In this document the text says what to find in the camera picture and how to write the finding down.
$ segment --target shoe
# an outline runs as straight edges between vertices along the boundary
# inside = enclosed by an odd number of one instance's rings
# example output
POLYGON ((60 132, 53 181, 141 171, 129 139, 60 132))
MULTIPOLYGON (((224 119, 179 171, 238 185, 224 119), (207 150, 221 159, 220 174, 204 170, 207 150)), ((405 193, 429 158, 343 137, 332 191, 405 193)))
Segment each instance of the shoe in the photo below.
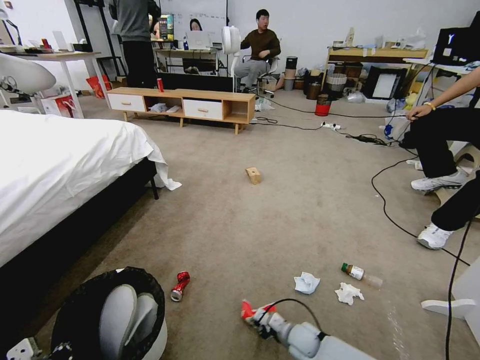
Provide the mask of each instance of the shoe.
POLYGON ((424 177, 413 180, 411 182, 411 188, 418 191, 432 191, 439 188, 458 189, 467 181, 467 176, 468 174, 459 168, 458 171, 452 175, 424 177))
POLYGON ((417 241, 424 247, 440 250, 445 246, 453 231, 442 230, 432 222, 418 235, 417 241))

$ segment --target hand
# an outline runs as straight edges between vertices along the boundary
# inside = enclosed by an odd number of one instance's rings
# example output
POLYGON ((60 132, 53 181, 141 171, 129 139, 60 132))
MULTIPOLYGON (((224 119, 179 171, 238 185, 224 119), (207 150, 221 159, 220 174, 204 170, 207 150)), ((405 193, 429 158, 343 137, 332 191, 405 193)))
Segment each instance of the hand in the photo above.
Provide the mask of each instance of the hand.
POLYGON ((409 113, 406 115, 406 118, 412 122, 422 116, 430 114, 431 112, 432 108, 429 105, 415 106, 409 111, 409 113))
POLYGON ((263 50, 263 51, 260 51, 258 53, 258 57, 260 59, 264 59, 265 57, 267 57, 268 55, 270 55, 270 50, 263 50))

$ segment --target bed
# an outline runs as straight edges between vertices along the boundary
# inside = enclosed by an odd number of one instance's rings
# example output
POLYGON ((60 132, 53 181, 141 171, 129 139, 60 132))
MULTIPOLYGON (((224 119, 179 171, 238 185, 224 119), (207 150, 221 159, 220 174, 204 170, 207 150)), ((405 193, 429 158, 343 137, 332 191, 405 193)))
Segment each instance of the bed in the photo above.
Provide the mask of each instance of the bed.
POLYGON ((157 186, 180 186, 139 126, 1 110, 0 267, 145 157, 157 186))
POLYGON ((156 198, 156 187, 181 184, 168 178, 167 163, 145 131, 118 120, 0 110, 0 160, 0 283, 18 296, 2 296, 0 309, 16 344, 45 322, 21 331, 45 307, 49 285, 147 183, 156 198))

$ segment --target wooden tv cabinet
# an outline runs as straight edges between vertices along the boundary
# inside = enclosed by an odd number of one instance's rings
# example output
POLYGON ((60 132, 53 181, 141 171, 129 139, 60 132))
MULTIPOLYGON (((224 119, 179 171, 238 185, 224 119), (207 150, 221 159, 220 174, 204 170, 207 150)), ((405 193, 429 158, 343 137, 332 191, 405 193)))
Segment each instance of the wooden tv cabinet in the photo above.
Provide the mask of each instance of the wooden tv cabinet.
POLYGON ((255 95, 223 91, 203 91, 176 89, 160 92, 157 89, 118 87, 107 92, 113 110, 123 111, 125 121, 128 112, 165 115, 180 118, 180 127, 184 118, 218 121, 235 124, 235 135, 254 118, 255 95), (177 112, 150 111, 154 104, 164 103, 169 108, 178 105, 177 112))

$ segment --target black pants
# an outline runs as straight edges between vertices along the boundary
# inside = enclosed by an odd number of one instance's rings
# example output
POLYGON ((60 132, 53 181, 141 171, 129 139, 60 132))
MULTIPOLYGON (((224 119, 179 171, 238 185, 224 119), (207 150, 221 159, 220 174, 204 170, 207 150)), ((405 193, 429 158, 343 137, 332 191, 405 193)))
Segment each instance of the black pants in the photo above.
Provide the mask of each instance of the black pants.
MULTIPOLYGON (((469 142, 480 149, 480 109, 437 109, 412 122, 410 131, 425 176, 451 175, 457 167, 447 140, 469 142)), ((480 170, 432 214, 431 222, 446 231, 458 230, 479 213, 479 205, 480 170)))
POLYGON ((154 66, 154 51, 149 41, 124 41, 128 75, 126 81, 130 88, 155 88, 157 73, 154 66))

